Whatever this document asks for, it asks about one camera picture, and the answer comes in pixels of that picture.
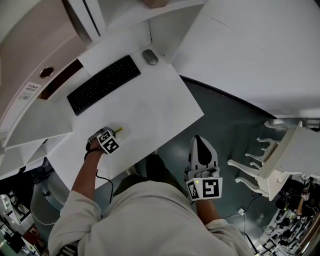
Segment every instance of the gray floor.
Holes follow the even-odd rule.
[[[239,208],[248,207],[254,198],[254,193],[243,183],[235,182],[237,176],[246,174],[227,165],[227,160],[233,159],[249,166],[252,159],[245,156],[246,152],[253,155],[263,154],[260,150],[262,143],[256,141],[257,137],[281,140],[284,133],[265,127],[264,122],[268,117],[246,104],[198,85],[187,83],[187,87],[201,107],[204,116],[160,147],[158,154],[181,185],[186,186],[182,173],[188,165],[190,140],[194,135],[200,135],[208,140],[218,154],[218,165],[223,177],[222,198],[214,200],[214,204],[223,218],[236,215]],[[145,176],[145,160],[136,166]],[[121,173],[113,179],[115,189],[125,176],[125,173]],[[96,190],[95,201],[102,211],[108,206],[110,191],[111,186],[108,183]],[[242,233],[245,228],[252,241],[256,241],[275,212],[275,202],[260,196],[252,202],[246,213],[246,223],[244,216],[235,216],[228,221],[235,224]]]

